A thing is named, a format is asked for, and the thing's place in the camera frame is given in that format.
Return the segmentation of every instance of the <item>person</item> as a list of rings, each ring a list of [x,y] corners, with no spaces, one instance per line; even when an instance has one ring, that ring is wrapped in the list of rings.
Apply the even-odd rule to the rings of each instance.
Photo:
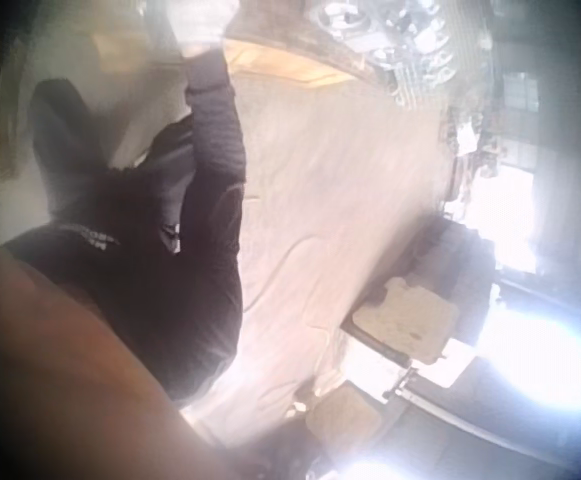
[[[241,328],[246,156],[220,48],[237,7],[168,2],[192,114],[161,131],[136,168],[107,168],[69,81],[37,85],[29,118],[51,221],[6,244],[96,312],[179,406],[231,363]]]

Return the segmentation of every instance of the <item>hand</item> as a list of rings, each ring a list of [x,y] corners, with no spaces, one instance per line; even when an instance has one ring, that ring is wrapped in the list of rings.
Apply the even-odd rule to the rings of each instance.
[[[219,46],[238,10],[239,0],[167,0],[166,7],[170,26],[185,56]]]

